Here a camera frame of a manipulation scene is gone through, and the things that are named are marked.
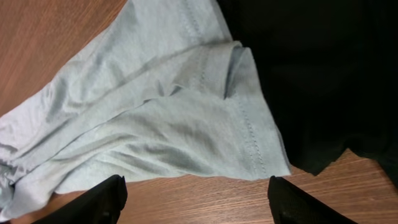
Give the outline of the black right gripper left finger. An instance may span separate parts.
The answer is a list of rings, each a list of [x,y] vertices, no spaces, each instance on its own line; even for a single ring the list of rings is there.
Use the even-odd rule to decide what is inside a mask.
[[[117,224],[126,201],[125,178],[112,175],[33,224]]]

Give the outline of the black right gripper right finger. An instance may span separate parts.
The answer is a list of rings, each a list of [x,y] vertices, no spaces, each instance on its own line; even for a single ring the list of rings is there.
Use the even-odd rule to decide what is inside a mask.
[[[267,197],[275,224],[356,224],[282,177],[269,179]]]

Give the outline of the light blue t-shirt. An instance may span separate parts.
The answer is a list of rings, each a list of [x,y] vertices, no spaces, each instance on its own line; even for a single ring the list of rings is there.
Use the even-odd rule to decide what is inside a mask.
[[[128,1],[51,82],[1,117],[1,220],[88,190],[197,175],[290,175],[249,48],[215,1]]]

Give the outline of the black garment on right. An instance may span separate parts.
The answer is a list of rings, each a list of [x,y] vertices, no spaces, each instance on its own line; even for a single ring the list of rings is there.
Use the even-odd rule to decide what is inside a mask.
[[[252,50],[290,163],[318,175],[349,149],[397,182],[397,2],[219,0]]]

